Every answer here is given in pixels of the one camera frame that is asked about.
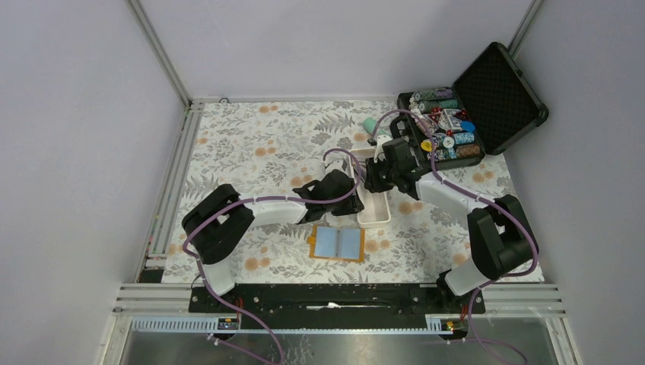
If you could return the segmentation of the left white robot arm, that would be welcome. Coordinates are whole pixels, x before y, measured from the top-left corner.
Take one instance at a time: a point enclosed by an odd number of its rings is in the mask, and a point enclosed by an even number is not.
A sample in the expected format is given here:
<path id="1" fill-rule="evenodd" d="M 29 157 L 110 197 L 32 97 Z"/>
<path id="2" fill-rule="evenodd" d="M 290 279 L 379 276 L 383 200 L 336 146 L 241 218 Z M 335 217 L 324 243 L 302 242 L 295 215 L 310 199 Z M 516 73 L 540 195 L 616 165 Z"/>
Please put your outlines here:
<path id="1" fill-rule="evenodd" d="M 334 169 L 321 180 L 293 189 L 291 195 L 253 197 L 223 184 L 184 216 L 183 251 L 197 260 L 199 274 L 209 288 L 207 303 L 219 313 L 236 302 L 229 256 L 245 233 L 272 224 L 308 224 L 326 214 L 357 211 L 356 190 L 361 178 Z"/>

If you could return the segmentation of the orange leather card holder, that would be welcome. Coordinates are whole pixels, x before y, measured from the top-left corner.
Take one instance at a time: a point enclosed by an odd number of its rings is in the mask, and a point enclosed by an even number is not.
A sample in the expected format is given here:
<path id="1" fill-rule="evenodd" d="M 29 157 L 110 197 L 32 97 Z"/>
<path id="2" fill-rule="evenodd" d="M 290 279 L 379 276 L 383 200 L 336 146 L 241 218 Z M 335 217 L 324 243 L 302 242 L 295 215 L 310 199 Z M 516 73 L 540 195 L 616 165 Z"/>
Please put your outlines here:
<path id="1" fill-rule="evenodd" d="M 364 229 L 314 226 L 312 234 L 307 237 L 307 244 L 312 259 L 364 261 Z"/>

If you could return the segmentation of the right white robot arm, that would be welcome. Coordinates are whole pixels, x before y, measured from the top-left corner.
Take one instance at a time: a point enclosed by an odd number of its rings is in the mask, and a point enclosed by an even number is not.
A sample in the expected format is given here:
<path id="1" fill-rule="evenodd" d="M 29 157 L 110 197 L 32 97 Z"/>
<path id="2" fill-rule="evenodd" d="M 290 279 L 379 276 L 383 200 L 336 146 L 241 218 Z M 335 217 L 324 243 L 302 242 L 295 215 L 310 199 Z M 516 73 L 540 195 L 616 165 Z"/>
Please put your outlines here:
<path id="1" fill-rule="evenodd" d="M 491 284 L 530 262 L 538 263 L 539 248 L 526 223 L 522 205 L 512 195 L 489 198 L 450 182 L 434 165 L 425 169 L 403 138 L 379 135 L 369 140 L 375 151 L 365 162 L 365 188 L 377 193 L 398 189 L 417 201 L 431 203 L 466 225 L 471 257 L 438 279 L 437 305 L 455 313 L 466 294 Z"/>

